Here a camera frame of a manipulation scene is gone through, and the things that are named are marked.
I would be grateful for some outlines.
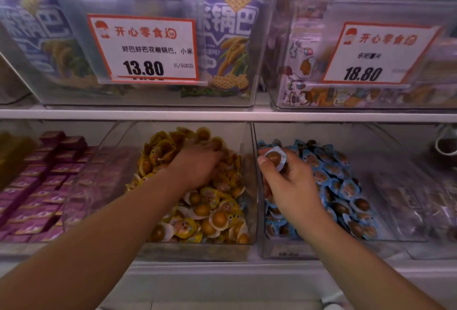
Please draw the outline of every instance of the price text 13.80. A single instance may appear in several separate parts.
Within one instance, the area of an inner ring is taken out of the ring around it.
[[[349,67],[346,69],[346,76],[344,77],[344,80],[350,80],[350,81],[376,81],[377,78],[382,73],[382,68],[376,68],[374,69],[373,67],[368,67],[361,76],[359,76],[359,73],[362,71],[361,67]]]
[[[129,75],[164,75],[164,67],[159,61],[155,61],[154,64],[150,61],[145,61],[144,70],[140,68],[140,64],[137,61],[125,61],[123,65],[127,67]]]

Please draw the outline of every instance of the person's left hand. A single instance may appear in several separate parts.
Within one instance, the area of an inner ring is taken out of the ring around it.
[[[187,141],[184,148],[170,163],[167,170],[176,174],[176,180],[182,181],[187,191],[195,190],[211,180],[214,168],[225,157],[225,151],[214,151],[217,145],[194,144]]]

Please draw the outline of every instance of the price label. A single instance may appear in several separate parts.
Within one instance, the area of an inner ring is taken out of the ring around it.
[[[440,29],[439,26],[346,22],[322,81],[403,84]]]
[[[195,84],[195,21],[88,14],[89,26],[115,83]]]

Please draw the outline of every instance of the white shelf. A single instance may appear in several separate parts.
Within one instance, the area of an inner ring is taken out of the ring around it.
[[[0,107],[0,119],[34,120],[154,120],[154,121],[253,121],[253,122],[457,122],[457,111],[314,110],[278,111],[266,93],[258,94],[252,108],[229,107],[99,107],[49,106],[25,100]]]

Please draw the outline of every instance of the hand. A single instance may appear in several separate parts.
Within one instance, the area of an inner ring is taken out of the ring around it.
[[[195,190],[211,180],[214,168],[226,155],[226,151],[214,151],[216,147],[213,143],[202,145],[187,140],[167,170],[182,181],[186,192]]]
[[[297,230],[300,227],[312,226],[315,219],[328,217],[317,192],[311,167],[287,148],[287,170],[280,174],[273,163],[263,156],[270,148],[259,150],[258,163],[278,209]]]

